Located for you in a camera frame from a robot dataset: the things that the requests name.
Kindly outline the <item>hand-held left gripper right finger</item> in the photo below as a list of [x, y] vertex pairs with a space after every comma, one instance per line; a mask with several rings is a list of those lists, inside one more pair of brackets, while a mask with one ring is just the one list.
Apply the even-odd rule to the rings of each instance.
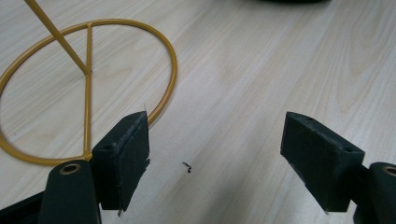
[[396, 164], [362, 165], [365, 152], [322, 123], [288, 112], [280, 154], [326, 212], [357, 205], [355, 224], [396, 224]]

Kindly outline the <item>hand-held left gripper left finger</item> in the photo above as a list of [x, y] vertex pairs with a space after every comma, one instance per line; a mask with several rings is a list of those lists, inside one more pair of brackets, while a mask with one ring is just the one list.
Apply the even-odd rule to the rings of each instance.
[[141, 111], [121, 119], [89, 161], [64, 162], [50, 171], [38, 224], [102, 224], [101, 210], [128, 208], [148, 166], [148, 116]]

